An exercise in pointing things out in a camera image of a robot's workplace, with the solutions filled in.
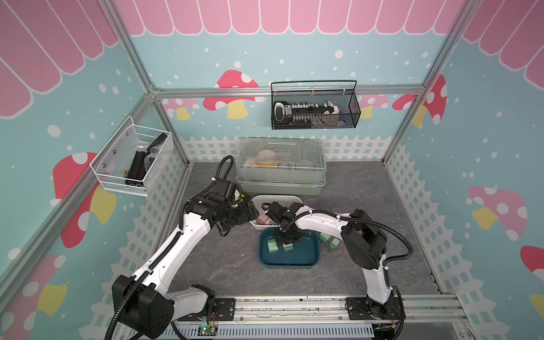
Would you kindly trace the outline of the pink plug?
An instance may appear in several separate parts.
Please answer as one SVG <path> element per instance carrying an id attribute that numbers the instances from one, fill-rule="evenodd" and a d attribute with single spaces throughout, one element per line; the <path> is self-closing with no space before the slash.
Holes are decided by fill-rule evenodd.
<path id="1" fill-rule="evenodd" d="M 257 225 L 274 225 L 275 222 L 272 221 L 266 214 L 260 214 L 259 217 L 256 219 Z"/>

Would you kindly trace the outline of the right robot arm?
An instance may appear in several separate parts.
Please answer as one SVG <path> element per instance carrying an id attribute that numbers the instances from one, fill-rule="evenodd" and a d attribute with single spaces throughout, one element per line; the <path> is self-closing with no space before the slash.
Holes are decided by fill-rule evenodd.
<path id="1" fill-rule="evenodd" d="M 377 320 L 390 315 L 393 303 L 400 301 L 400 297 L 398 290 L 390 284 L 388 264 L 409 259 L 414 253 L 405 236 L 372 220 L 363 210 L 340 214 L 301 203 L 286 207 L 277 201 L 263 203 L 262 208 L 278 226 L 276 241 L 281 245 L 299 242 L 304 230 L 341 240 L 350 259 L 364 272 L 366 297 L 363 310 Z"/>

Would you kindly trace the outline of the teal rectangular tray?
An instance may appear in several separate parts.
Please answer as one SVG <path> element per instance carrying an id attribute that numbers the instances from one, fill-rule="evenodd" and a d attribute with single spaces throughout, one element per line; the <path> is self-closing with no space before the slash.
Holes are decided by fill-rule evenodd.
<path id="1" fill-rule="evenodd" d="M 281 245 L 275 238 L 276 228 L 265 229 L 259 239 L 259 260 L 269 268 L 309 269 L 320 260 L 316 232 L 302 231 L 302 239 L 294 244 Z"/>

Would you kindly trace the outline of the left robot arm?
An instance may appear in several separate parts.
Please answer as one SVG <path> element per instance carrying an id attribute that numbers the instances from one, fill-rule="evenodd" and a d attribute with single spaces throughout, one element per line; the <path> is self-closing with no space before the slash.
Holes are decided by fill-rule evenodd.
<path id="1" fill-rule="evenodd" d="M 216 315 L 215 292 L 202 285 L 170 292 L 181 265 L 213 228 L 220 236 L 256 219 L 257 212 L 246 194 L 228 174 L 235 163 L 224 157 L 211 183 L 181 205 L 178 225 L 150 259 L 131 276 L 120 275 L 112 285 L 114 314 L 105 339 L 112 339 L 118 324 L 137 332 L 139 339 L 155 339 L 175 321 L 187 315 L 209 320 Z"/>

